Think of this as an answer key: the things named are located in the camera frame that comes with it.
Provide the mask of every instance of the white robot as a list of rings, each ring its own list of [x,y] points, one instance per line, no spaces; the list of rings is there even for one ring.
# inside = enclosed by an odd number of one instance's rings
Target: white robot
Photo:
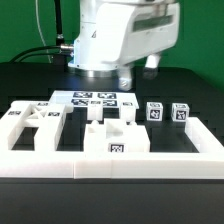
[[[70,69],[87,76],[117,72],[119,88],[132,85],[132,62],[147,57],[158,66],[161,52],[175,45],[179,29],[175,0],[80,0],[80,34]]]

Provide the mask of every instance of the white cube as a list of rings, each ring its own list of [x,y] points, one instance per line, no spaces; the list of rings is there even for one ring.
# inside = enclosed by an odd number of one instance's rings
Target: white cube
[[[190,108],[185,103],[172,104],[172,119],[176,122],[185,122],[189,117]]]
[[[147,102],[146,117],[148,121],[162,121],[163,105],[158,102]]]
[[[120,119],[126,122],[135,121],[136,107],[132,102],[121,102]]]
[[[103,101],[90,100],[87,107],[87,120],[102,121],[103,120]]]

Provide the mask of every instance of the black cable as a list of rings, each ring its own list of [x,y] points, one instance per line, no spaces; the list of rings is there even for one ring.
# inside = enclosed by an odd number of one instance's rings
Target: black cable
[[[31,52],[35,52],[35,51],[42,51],[42,50],[46,50],[46,49],[60,49],[60,46],[44,46],[44,47],[35,47],[35,48],[31,48],[29,50],[23,51],[20,54],[16,55],[13,59],[11,59],[9,62],[14,63],[16,62],[16,60],[28,53]]]
[[[46,56],[46,55],[56,55],[58,53],[40,53],[40,54],[28,54],[24,57],[22,57],[18,62],[22,62],[24,61],[26,58],[29,58],[29,57],[34,57],[34,56]]]
[[[61,20],[61,2],[60,0],[54,0],[54,4],[55,4],[56,31],[57,31],[56,44],[60,45],[64,43],[64,37],[62,33],[62,20]]]

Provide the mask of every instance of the green wall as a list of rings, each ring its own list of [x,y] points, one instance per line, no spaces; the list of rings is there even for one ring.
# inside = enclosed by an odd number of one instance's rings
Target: green wall
[[[179,2],[179,39],[175,47],[164,52],[161,66],[192,69],[224,90],[224,1]],[[53,0],[39,0],[41,26],[48,45],[55,43],[53,3]],[[79,33],[79,1],[63,0],[61,4],[65,39],[71,43]],[[0,62],[37,46],[42,43],[36,25],[35,0],[1,0]],[[47,62],[47,59],[32,58],[32,61]]]

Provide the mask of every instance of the black surface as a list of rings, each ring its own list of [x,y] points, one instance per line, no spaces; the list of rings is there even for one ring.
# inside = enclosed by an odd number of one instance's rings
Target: black surface
[[[196,152],[183,124],[170,120],[171,103],[188,103],[190,116],[224,144],[223,93],[187,69],[161,68],[154,80],[135,69],[140,110],[152,151]],[[118,91],[117,79],[86,79],[47,64],[0,64],[0,115],[14,100],[48,100],[54,90]],[[148,122],[147,101],[164,106],[163,122]],[[105,110],[105,117],[118,111]],[[59,150],[80,150],[85,109],[67,116]],[[20,144],[32,145],[35,130],[25,130]],[[224,222],[224,181],[218,180],[71,180],[0,179],[0,224],[8,223],[216,223]]]

